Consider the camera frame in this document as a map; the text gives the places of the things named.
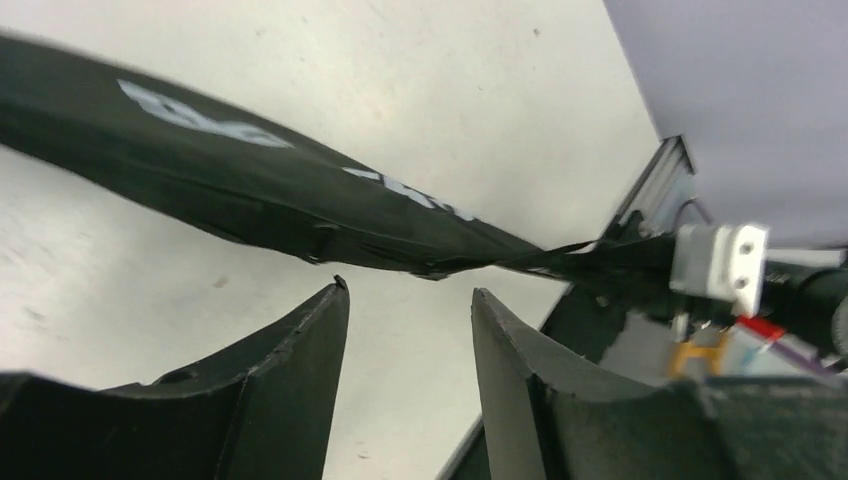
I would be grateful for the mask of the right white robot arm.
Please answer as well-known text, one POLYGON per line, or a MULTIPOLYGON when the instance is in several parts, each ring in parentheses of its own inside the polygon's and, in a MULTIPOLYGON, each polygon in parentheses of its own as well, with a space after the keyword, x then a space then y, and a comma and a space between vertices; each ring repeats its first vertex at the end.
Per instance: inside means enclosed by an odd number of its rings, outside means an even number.
POLYGON ((847 355, 847 269, 766 257, 758 225, 685 224, 671 233, 606 244, 586 253, 565 248, 538 264, 648 318, 681 340, 709 323, 761 318, 823 357, 847 355))

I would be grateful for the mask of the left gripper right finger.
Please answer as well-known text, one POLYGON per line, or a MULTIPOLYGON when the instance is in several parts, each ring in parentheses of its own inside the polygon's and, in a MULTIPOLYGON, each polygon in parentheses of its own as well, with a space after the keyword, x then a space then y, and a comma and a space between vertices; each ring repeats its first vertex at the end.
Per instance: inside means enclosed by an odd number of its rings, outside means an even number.
POLYGON ((472 295, 495 479, 843 479, 847 390, 804 377, 654 387, 605 370, 472 295))

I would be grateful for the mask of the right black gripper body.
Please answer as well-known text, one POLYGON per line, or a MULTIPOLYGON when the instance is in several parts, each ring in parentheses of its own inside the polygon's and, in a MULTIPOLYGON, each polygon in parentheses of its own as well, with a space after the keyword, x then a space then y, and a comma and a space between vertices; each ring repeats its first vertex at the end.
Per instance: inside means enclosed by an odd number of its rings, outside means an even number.
POLYGON ((674 248, 674 236, 663 234, 562 257, 555 271, 570 287, 541 332, 598 364, 623 333, 630 311, 657 314, 662 320, 673 315, 669 278, 674 248))

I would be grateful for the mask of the black Crossway racket bag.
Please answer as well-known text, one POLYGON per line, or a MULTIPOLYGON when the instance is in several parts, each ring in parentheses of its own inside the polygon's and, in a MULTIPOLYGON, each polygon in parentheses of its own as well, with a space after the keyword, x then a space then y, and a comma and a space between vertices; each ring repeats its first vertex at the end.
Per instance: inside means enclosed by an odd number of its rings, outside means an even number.
POLYGON ((487 266, 667 278, 674 239, 540 247, 236 106, 20 37, 1 141, 218 237, 427 279, 487 266))

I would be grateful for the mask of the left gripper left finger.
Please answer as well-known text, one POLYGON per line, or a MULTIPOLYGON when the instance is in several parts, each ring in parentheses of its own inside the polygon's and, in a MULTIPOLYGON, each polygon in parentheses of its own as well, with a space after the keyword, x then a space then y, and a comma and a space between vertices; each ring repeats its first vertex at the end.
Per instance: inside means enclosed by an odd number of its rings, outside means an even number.
POLYGON ((345 280, 149 385, 1 376, 5 479, 319 479, 345 352, 345 280))

